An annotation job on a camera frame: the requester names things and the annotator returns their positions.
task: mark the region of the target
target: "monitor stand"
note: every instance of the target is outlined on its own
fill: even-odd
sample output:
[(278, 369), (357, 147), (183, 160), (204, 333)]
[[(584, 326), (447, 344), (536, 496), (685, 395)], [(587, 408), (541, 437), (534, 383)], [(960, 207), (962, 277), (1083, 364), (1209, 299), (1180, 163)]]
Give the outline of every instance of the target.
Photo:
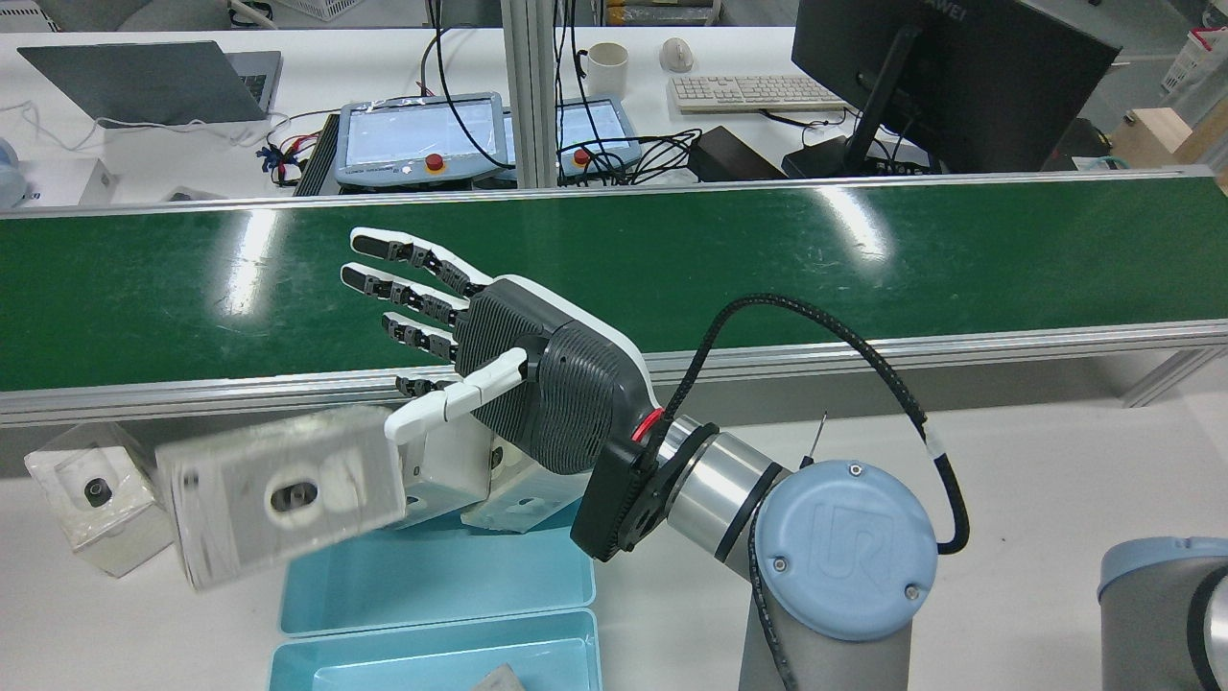
[(883, 69), (869, 92), (869, 99), (861, 113), (861, 123), (851, 137), (836, 136), (826, 141), (806, 146), (785, 156), (781, 167), (792, 178), (850, 177), (866, 174), (866, 156), (878, 136), (887, 107), (895, 95), (904, 65), (907, 64), (912, 44), (921, 36), (921, 29), (905, 25), (895, 32), (892, 48), (887, 52)]

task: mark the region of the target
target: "white table surface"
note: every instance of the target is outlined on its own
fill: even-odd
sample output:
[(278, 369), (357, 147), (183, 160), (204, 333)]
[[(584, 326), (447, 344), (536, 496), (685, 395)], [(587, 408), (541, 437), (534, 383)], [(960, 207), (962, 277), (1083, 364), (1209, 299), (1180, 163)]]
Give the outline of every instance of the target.
[[(1200, 392), (1146, 409), (1089, 399), (931, 416), (959, 473), (973, 541), (939, 560), (914, 628), (910, 689), (1099, 689), (1104, 551), (1142, 536), (1228, 536), (1228, 361), (1207, 369), (1183, 384)], [(862, 395), (865, 379), (844, 382), (828, 394)], [(814, 423), (728, 430), (796, 465)], [(949, 534), (939, 482), (901, 416), (829, 421), (818, 455), (889, 470), (937, 534)], [(113, 581), (69, 554), (29, 480), (0, 481), (0, 689), (266, 686), (282, 569), (200, 595), (166, 551)], [(748, 588), (668, 525), (598, 565), (597, 592), (608, 691), (737, 687)]]
[[(774, 123), (758, 114), (683, 115), (669, 104), (666, 86), (670, 72), (657, 54), (672, 36), (691, 45), (696, 66), (691, 74), (799, 74), (790, 61), (791, 27), (712, 28), (581, 28), (577, 47), (616, 41), (630, 52), (630, 79), (624, 107), (639, 134), (672, 134), (686, 128), (723, 124), (774, 164), (801, 146), (801, 129)], [(90, 130), (91, 120), (32, 65), (17, 54), (18, 45), (102, 42), (216, 41), (223, 50), (278, 49), (284, 54), (274, 110), (295, 114), (345, 103), (416, 93), (418, 63), (432, 36), (427, 29), (230, 31), (201, 33), (5, 33), (0, 34), (0, 108), (33, 101), (42, 123), (69, 144)], [(443, 39), (448, 86), (453, 93), (497, 91), (507, 99), (507, 77), (501, 29), (451, 31)], [(566, 97), (577, 96), (570, 61), (565, 60)], [(427, 81), (438, 90), (438, 77), (427, 68)], [(274, 135), (317, 130), (324, 115), (296, 119)], [(851, 130), (851, 122), (846, 129)], [(216, 131), (232, 133), (233, 125)], [(828, 128), (835, 134), (834, 128)], [(230, 146), (206, 133), (161, 130), (99, 130), (80, 152), (69, 152), (41, 136), (17, 112), (0, 113), (0, 136), (21, 158), (101, 157), (118, 177), (113, 203), (147, 203), (166, 198), (183, 185), (226, 198), (264, 198), (291, 194), (271, 184), (249, 147)], [(823, 137), (812, 131), (808, 141)]]

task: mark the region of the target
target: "white mug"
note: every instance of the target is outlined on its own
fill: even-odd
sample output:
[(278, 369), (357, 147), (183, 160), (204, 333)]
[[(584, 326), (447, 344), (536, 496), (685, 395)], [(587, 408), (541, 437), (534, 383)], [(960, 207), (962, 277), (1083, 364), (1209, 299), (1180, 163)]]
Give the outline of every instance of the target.
[(626, 48), (618, 43), (594, 43), (588, 50), (577, 53), (577, 69), (581, 68), (581, 56), (588, 58), (580, 72), (585, 77), (586, 96), (598, 93), (609, 93), (619, 98), (626, 96)]

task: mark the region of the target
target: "gray robot arm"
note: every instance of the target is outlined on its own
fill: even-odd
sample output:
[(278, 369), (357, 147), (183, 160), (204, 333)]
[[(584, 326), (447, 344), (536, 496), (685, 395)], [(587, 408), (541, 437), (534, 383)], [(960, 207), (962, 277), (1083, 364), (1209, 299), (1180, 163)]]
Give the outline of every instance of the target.
[[(400, 380), (413, 400), (389, 417), (389, 438), (402, 443), (473, 412), (546, 470), (592, 471), (571, 535), (597, 560), (634, 550), (668, 520), (750, 582), (744, 691), (906, 687), (912, 616), (933, 585), (938, 554), (966, 544), (968, 517), (925, 415), (869, 344), (817, 307), (752, 295), (717, 315), (662, 407), (635, 345), (549, 288), (491, 277), (395, 231), (355, 228), (350, 243), (431, 271), (456, 292), (360, 263), (341, 269), (350, 287), (438, 322), (382, 318), (391, 336), (452, 362), (463, 378)], [(716, 426), (675, 416), (721, 325), (749, 304), (797, 311), (871, 363), (935, 454), (955, 517), (953, 540), (936, 542), (917, 500), (879, 469), (826, 461), (791, 474)]]

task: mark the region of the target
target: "light blue plastic box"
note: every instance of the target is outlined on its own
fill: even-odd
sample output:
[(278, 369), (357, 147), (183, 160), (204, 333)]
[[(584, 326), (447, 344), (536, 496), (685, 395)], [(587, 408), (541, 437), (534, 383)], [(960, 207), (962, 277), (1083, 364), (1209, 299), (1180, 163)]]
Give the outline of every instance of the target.
[(468, 691), (508, 663), (533, 691), (600, 691), (593, 565), (575, 508), (524, 535), (449, 514), (296, 560), (270, 691)]

